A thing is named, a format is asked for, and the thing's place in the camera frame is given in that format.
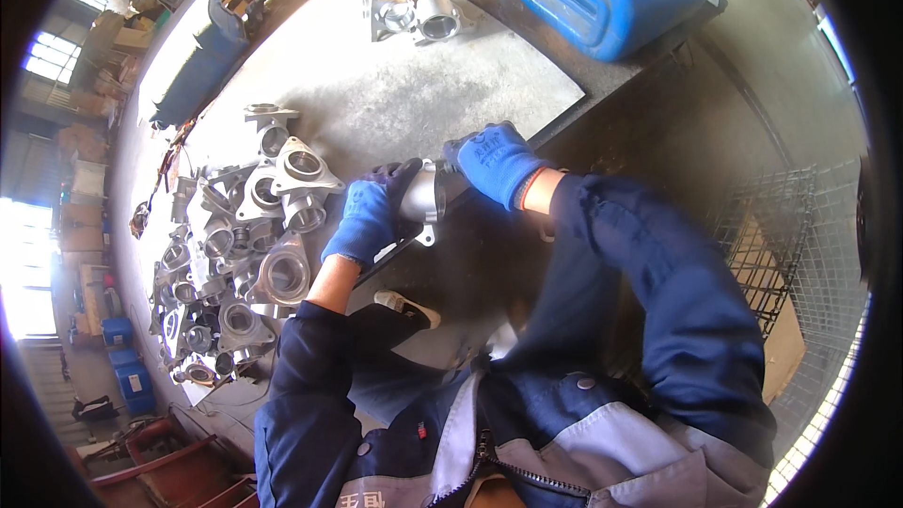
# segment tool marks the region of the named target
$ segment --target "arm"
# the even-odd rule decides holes
[[[372,264],[376,253],[395,240],[396,191],[403,194],[418,169],[412,162],[381,167],[350,185],[320,273],[283,326],[270,400],[254,419],[257,494],[263,506],[336,504],[360,444],[360,423],[347,398],[350,328],[344,312],[362,264]]]
[[[632,181],[544,168],[509,124],[480,134],[446,149],[474,186],[509,210],[550,214],[558,235],[629,276],[647,311],[643,372],[656,405],[770,467],[762,337],[717,245]]]

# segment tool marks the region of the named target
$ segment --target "shoe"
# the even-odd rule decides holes
[[[420,306],[416,302],[401,296],[394,290],[378,290],[377,293],[373,295],[373,301],[409,317],[413,317],[416,314],[423,314],[426,316],[426,319],[430,321],[431,330],[435,329],[439,325],[439,322],[442,321],[442,316],[435,310]]]

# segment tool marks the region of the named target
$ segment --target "glove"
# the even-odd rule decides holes
[[[527,179],[553,165],[537,158],[509,121],[487,124],[482,131],[446,141],[443,153],[471,185],[508,210],[521,208]]]
[[[374,168],[348,187],[339,229],[323,248],[320,261],[339,254],[364,270],[373,266],[379,250],[401,237],[398,208],[404,192],[423,166],[421,159]]]

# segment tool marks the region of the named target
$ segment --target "zipper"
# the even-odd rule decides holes
[[[565,481],[555,480],[553,478],[548,478],[547,476],[536,475],[536,473],[531,473],[525,469],[520,467],[515,467],[513,465],[509,465],[504,461],[499,461],[499,459],[491,453],[490,448],[490,436],[492,430],[491,429],[483,429],[480,431],[480,441],[477,442],[477,453],[476,459],[473,464],[473,469],[470,470],[470,474],[460,486],[455,487],[452,491],[447,494],[437,497],[432,503],[430,503],[427,508],[432,508],[439,502],[444,501],[446,498],[455,494],[457,491],[460,491],[462,488],[470,484],[472,480],[477,477],[477,474],[480,472],[480,469],[487,463],[491,463],[497,467],[506,469],[525,480],[531,481],[534,484],[538,484],[540,487],[545,489],[550,489],[555,492],[562,492],[564,494],[568,494],[569,496],[578,496],[581,498],[586,498],[586,503],[584,506],[590,505],[590,496],[593,494],[588,488],[584,488],[582,486],[578,486],[576,484],[566,483]]]

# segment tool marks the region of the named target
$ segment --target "trousers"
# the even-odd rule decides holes
[[[620,271],[587,251],[567,231],[555,237],[543,287],[515,346],[492,362],[506,370],[544,365],[601,363],[604,335],[614,323]],[[429,327],[379,304],[349,315],[352,382],[349,399],[373,419],[389,425],[423,392],[439,388],[448,372],[405,359],[392,351]]]

